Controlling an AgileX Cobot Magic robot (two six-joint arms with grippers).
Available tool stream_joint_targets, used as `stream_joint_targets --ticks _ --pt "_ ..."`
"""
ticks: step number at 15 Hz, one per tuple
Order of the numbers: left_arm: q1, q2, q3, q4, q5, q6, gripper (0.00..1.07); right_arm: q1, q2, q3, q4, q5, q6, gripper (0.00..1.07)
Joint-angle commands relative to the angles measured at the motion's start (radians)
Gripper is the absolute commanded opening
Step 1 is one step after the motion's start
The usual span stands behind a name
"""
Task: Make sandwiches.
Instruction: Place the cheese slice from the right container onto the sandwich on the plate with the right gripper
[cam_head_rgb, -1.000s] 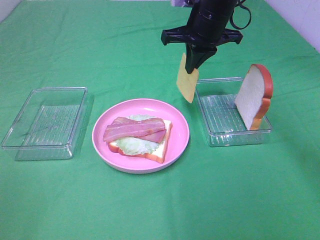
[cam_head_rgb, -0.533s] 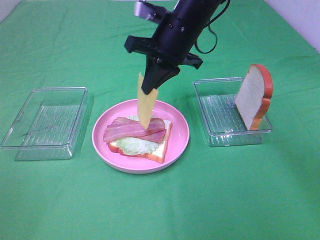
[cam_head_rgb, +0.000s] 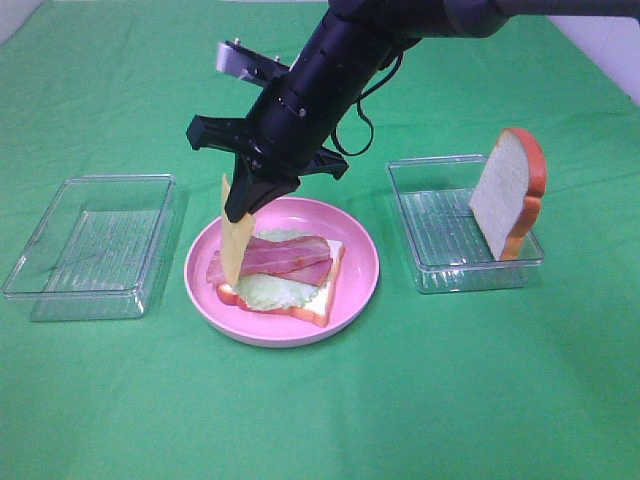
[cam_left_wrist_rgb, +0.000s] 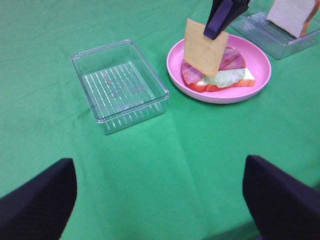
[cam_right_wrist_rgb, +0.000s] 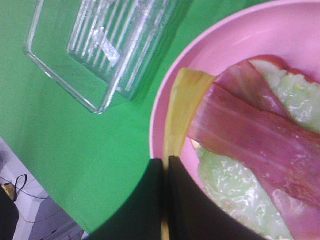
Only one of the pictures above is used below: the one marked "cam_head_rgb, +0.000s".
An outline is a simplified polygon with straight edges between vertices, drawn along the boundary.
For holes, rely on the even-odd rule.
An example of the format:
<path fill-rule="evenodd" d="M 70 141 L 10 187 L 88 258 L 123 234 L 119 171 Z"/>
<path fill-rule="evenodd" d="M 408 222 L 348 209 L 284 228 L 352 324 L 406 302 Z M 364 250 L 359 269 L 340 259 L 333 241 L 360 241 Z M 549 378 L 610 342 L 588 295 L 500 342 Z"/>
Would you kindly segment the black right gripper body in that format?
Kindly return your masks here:
<path fill-rule="evenodd" d="M 349 78 L 339 74 L 273 79 L 244 118 L 196 115 L 187 128 L 195 150 L 238 155 L 234 184 L 328 173 L 338 180 L 348 169 L 343 157 L 323 146 L 349 106 Z"/>

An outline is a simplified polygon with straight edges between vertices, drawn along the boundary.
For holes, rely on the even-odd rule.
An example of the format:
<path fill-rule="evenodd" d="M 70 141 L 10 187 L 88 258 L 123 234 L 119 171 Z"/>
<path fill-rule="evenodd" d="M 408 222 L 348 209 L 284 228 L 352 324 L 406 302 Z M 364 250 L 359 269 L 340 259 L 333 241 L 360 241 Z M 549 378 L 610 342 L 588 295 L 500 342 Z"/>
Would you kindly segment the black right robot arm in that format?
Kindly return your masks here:
<path fill-rule="evenodd" d="M 295 191 L 303 175 L 340 178 L 348 152 L 336 127 L 352 105 L 372 93 L 368 82 L 384 68 L 398 70 L 405 50 L 427 37 L 486 38 L 518 15 L 638 18 L 636 1 L 331 1 L 292 65 L 226 41 L 216 67 L 261 87 L 243 118 L 195 116 L 186 136 L 195 150 L 235 155 L 223 207 L 240 221 Z"/>

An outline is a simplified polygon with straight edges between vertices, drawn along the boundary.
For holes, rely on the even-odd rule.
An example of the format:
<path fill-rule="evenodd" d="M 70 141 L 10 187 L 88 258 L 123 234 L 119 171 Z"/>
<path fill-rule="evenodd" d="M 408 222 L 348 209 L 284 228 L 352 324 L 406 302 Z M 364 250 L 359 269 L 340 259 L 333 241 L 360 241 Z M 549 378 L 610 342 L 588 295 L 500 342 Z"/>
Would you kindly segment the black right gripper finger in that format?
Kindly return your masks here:
<path fill-rule="evenodd" d="M 254 214 L 273 200 L 295 192 L 298 187 L 297 177 L 254 178 L 247 196 L 247 212 Z"/>
<path fill-rule="evenodd" d="M 230 184 L 224 211 L 232 223 L 238 223 L 246 214 L 258 211 L 257 190 L 254 174 L 247 159 L 239 153 L 235 154 L 232 182 Z"/>

